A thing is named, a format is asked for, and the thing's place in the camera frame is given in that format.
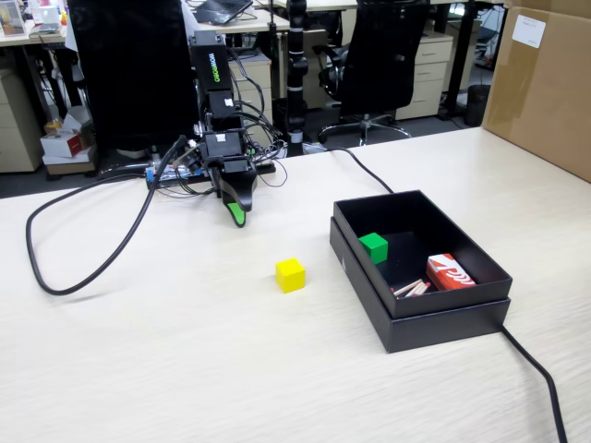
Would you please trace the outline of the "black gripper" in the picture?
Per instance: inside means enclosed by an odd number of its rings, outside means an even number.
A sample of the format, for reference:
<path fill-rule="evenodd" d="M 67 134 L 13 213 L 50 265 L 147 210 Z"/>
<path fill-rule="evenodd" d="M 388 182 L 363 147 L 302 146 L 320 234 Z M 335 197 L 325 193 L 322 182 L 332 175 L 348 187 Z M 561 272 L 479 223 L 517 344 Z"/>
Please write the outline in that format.
<path fill-rule="evenodd" d="M 223 205 L 238 228 L 246 225 L 246 212 L 252 211 L 253 192 L 257 185 L 256 167 L 249 161 L 239 132 L 218 132 L 204 136 L 201 167 L 219 170 Z"/>

